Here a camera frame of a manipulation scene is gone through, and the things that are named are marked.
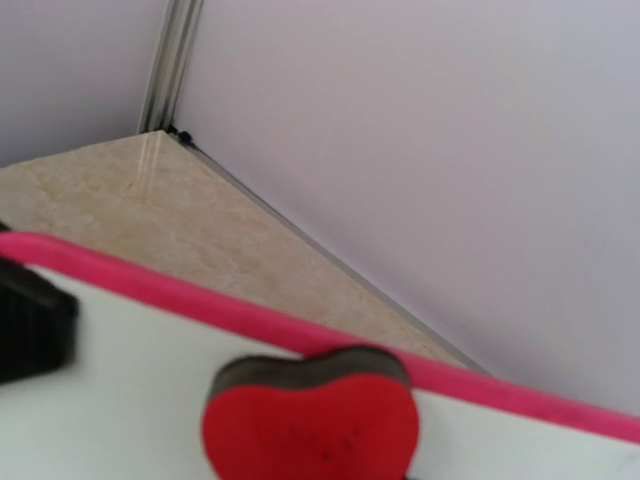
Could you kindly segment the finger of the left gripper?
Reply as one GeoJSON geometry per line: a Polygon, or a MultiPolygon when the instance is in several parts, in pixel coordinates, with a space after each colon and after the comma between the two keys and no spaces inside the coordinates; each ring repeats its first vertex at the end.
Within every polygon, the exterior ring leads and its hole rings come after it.
{"type": "Polygon", "coordinates": [[[1,258],[1,383],[59,371],[76,357],[80,303],[26,266],[1,258]]]}

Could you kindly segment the pink framed whiteboard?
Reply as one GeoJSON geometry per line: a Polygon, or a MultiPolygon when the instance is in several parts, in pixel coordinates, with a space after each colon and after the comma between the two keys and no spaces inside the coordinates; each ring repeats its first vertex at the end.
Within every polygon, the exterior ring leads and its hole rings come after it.
{"type": "MultiPolygon", "coordinates": [[[[80,304],[77,357],[1,390],[5,479],[210,479],[200,417],[215,371],[353,337],[45,235],[1,254],[80,304]]],[[[420,412],[412,479],[635,479],[636,418],[407,352],[420,412]]]]}

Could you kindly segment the red black whiteboard eraser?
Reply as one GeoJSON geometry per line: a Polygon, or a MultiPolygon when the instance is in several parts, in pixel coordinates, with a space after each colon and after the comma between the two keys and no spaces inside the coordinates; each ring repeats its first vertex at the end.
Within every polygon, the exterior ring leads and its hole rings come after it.
{"type": "Polygon", "coordinates": [[[419,434],[405,366],[368,346],[237,358],[216,373],[201,421],[220,479],[404,479],[419,434]]]}

